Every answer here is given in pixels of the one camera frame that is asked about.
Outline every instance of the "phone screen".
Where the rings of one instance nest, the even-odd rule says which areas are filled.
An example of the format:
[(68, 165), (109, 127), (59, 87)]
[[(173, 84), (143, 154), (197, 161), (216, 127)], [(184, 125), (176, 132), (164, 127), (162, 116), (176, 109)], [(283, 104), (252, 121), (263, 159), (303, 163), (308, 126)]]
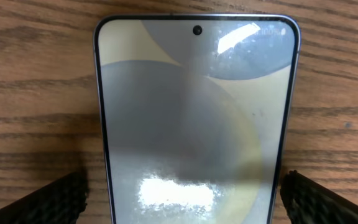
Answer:
[(298, 35), (263, 17), (99, 28), (117, 224), (269, 221)]

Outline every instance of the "wood surface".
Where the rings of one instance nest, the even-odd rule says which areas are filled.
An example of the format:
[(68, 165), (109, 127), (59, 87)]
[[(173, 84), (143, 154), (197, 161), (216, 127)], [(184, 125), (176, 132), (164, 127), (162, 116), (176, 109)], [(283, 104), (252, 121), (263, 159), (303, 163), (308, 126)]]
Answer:
[[(302, 47), (284, 165), (358, 204), (358, 0), (0, 0), (0, 208), (84, 164), (110, 223), (92, 34), (109, 14), (280, 13)], [(274, 224), (288, 224), (280, 197)]]

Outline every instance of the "black bezel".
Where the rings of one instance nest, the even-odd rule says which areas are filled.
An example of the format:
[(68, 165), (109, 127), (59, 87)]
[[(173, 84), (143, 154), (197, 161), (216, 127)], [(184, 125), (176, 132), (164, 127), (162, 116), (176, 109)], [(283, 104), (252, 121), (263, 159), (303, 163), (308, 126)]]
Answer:
[(98, 85), (98, 95), (99, 95), (99, 109), (100, 109), (100, 122), (102, 129), (102, 137), (103, 137), (103, 151), (104, 151), (104, 161), (106, 163), (106, 175), (107, 175), (107, 183), (108, 183), (108, 192), (110, 197), (110, 211), (111, 211), (111, 219), (112, 223), (116, 223), (116, 213), (114, 208), (114, 197), (112, 193), (112, 180), (110, 173), (110, 160), (109, 160), (109, 150), (108, 150), (108, 139), (107, 139), (107, 129), (106, 129), (106, 119), (104, 114), (104, 104), (103, 104), (103, 87), (102, 87), (102, 79), (100, 72), (100, 63), (99, 63), (99, 32), (105, 23), (109, 21), (113, 21), (116, 19), (133, 19), (133, 20), (222, 20), (222, 21), (282, 21), (288, 24), (295, 35), (295, 46), (293, 51), (293, 57), (291, 62), (290, 69), (290, 80), (288, 82), (288, 90), (287, 90), (287, 98), (285, 102), (285, 111), (283, 117), (282, 130), (280, 135), (280, 144), (278, 147), (276, 167), (274, 173), (274, 180), (272, 186), (272, 194), (270, 198), (270, 205), (268, 210), (267, 224), (272, 222), (273, 217), (273, 206), (275, 202), (275, 195), (277, 192), (277, 184), (278, 178), (280, 175), (281, 168), (281, 158), (283, 156), (283, 147), (285, 142), (287, 124), (288, 124), (288, 116), (290, 113), (290, 104), (293, 93), (293, 86), (295, 81), (295, 71), (298, 65), (298, 57), (300, 50), (300, 29), (298, 24), (290, 17), (283, 15), (269, 15), (269, 14), (138, 14), (138, 15), (113, 15), (108, 16), (99, 21), (96, 26), (93, 34), (93, 50), (94, 50), (94, 59), (95, 59), (95, 67), (96, 67), (96, 81)]

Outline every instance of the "camera lens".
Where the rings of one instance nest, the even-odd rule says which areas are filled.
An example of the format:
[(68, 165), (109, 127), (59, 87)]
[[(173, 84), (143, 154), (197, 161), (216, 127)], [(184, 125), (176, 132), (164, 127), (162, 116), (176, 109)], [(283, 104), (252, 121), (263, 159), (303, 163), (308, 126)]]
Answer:
[(201, 26), (197, 25), (193, 28), (194, 35), (200, 35), (203, 32), (203, 28)]

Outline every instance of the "brown wooden background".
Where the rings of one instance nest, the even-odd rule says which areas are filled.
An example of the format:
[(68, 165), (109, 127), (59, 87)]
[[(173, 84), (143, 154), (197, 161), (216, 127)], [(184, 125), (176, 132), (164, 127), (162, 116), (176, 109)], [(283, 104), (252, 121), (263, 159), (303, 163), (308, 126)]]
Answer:
[[(79, 223), (110, 223), (92, 33), (140, 12), (293, 16), (303, 45), (284, 164), (358, 204), (358, 0), (0, 0), (0, 208), (85, 164)], [(280, 198), (274, 223), (289, 223)]]

